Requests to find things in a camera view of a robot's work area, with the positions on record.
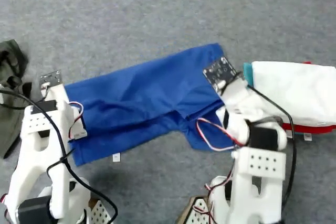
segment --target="red and white wire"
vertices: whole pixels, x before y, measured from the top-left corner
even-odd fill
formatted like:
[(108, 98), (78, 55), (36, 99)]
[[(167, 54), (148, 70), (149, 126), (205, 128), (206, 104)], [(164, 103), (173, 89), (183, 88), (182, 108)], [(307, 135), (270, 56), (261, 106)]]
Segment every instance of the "red and white wire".
[[(233, 169), (230, 170), (229, 174), (227, 175), (227, 177), (223, 180), (223, 182), (214, 185), (213, 187), (209, 187), (208, 184), (205, 184), (205, 188), (209, 191), (208, 192), (208, 199), (210, 198), (210, 194), (213, 192), (213, 190), (218, 187), (218, 186), (225, 186), (231, 179), (232, 179), (232, 174), (233, 174)], [(213, 211), (213, 203), (211, 203), (211, 207), (209, 211), (204, 211), (203, 209), (197, 207), (197, 206), (193, 206), (193, 210), (195, 210), (196, 212), (198, 212), (201, 215), (208, 215), (209, 216), (209, 220), (208, 223), (211, 224), (211, 221), (214, 224), (217, 224), (215, 218), (213, 217), (213, 215), (211, 214)]]
[(208, 215), (209, 219), (208, 219), (208, 223), (211, 224), (211, 222), (213, 222), (214, 224), (217, 224), (215, 218), (212, 216), (211, 212), (213, 210), (214, 205), (211, 203), (211, 207), (210, 210), (208, 211), (204, 211), (203, 209), (197, 207), (197, 206), (193, 206), (193, 210), (195, 212), (198, 212), (201, 215)]
[(223, 127), (221, 127), (220, 125), (218, 124), (215, 124), (211, 121), (209, 121), (208, 119), (205, 119), (205, 118), (198, 118), (196, 120), (196, 128), (197, 128), (197, 131), (198, 133), (201, 135), (201, 138), (206, 142), (206, 144), (209, 146), (210, 149), (212, 149), (213, 151), (216, 151), (216, 152), (223, 152), (223, 151), (228, 151), (228, 150), (233, 150), (235, 147), (234, 146), (229, 146), (229, 147), (226, 147), (226, 148), (217, 148), (217, 147), (214, 147), (211, 145), (211, 143), (209, 142), (209, 140), (206, 138), (206, 136), (204, 135), (203, 131), (201, 130), (200, 128), (200, 125), (199, 125), (199, 121), (201, 122), (205, 122), (205, 123), (208, 123), (208, 124), (211, 124), (212, 126), (215, 126), (217, 127), (218, 129), (220, 129), (225, 135), (227, 135), (235, 144), (239, 145), (239, 146), (242, 146), (241, 143), (239, 143), (234, 137), (232, 137), (227, 131), (226, 129), (224, 129)]
[(74, 120), (74, 123), (72, 124), (72, 126), (70, 127), (69, 129), (69, 138), (71, 138), (71, 128), (73, 127), (73, 125), (82, 117), (83, 115), (83, 112), (84, 112), (84, 106), (83, 104), (79, 103), (79, 102), (69, 102), (70, 105), (74, 104), (74, 105), (78, 105), (80, 106), (80, 112), (79, 112), (79, 115), (75, 118)]
[(0, 203), (2, 204), (5, 201), (7, 194), (4, 194), (3, 196), (1, 196), (0, 198)]

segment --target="robotic arm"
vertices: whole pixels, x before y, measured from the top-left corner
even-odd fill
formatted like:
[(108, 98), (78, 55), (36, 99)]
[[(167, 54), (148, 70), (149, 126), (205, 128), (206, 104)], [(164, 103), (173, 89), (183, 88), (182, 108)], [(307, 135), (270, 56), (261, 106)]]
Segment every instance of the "robotic arm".
[[(68, 153), (70, 129), (75, 138), (87, 135), (81, 120), (74, 123), (79, 111), (69, 104), (60, 71), (41, 76), (40, 86), (46, 98), (39, 102), (39, 106), (58, 127)], [(46, 187), (37, 198), (27, 199), (37, 178), (63, 157), (56, 130), (34, 106), (25, 109), (20, 138), (22, 144), (17, 167), (4, 199), (12, 222), (75, 224), (86, 212), (86, 223), (90, 223), (90, 191), (70, 179), (63, 163), (54, 166), (48, 173), (52, 187)]]
[[(281, 151), (287, 146), (281, 119), (278, 122), (260, 109), (266, 101), (248, 88), (225, 57), (204, 69), (203, 74), (225, 103), (216, 111), (221, 127), (242, 146), (232, 152), (234, 166), (229, 175), (217, 176), (208, 187), (209, 223), (281, 223), (286, 170), (286, 155)], [(252, 184), (253, 177), (261, 178), (260, 192)], [(186, 223), (193, 222), (189, 222), (193, 214), (197, 213), (191, 212)]]

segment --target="blue shorts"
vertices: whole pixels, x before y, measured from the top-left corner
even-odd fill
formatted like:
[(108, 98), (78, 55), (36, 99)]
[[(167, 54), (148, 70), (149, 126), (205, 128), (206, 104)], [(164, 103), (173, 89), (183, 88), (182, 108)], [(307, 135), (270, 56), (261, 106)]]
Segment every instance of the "blue shorts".
[[(223, 105), (203, 69), (223, 55), (219, 44), (191, 48), (104, 76), (66, 86), (70, 101), (84, 106), (88, 137), (70, 141), (76, 165), (123, 152), (170, 131), (185, 134), (192, 148), (209, 150), (198, 117), (219, 123)], [(214, 146), (232, 146), (217, 128), (202, 124)]]

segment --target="white cloth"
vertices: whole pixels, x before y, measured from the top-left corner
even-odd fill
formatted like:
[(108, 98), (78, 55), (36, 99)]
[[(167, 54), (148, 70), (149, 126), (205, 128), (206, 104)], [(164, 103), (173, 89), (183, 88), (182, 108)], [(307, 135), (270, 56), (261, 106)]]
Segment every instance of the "white cloth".
[[(336, 68), (293, 62), (255, 61), (254, 87), (284, 108), (296, 125), (336, 125)], [(288, 118), (268, 102), (266, 113)]]

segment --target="gray table surface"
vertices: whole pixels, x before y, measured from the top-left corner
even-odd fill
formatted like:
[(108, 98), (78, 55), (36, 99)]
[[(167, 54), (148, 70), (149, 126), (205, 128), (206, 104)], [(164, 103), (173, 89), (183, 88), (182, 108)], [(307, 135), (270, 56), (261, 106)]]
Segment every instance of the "gray table surface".
[[(0, 17), (0, 40), (18, 41), (30, 58), (26, 78), (35, 81), (61, 69), (72, 83), (212, 42), (238, 69), (254, 60), (336, 65), (336, 0), (0, 0)], [(19, 146), (0, 161), (0, 194), (18, 153)], [(121, 159), (76, 169), (118, 205), (117, 224), (173, 223), (188, 199), (205, 194), (204, 183), (231, 165), (228, 153), (193, 150), (179, 132)], [(49, 184), (42, 176), (32, 195)], [(335, 134), (298, 139), (287, 223), (335, 223), (335, 206)]]

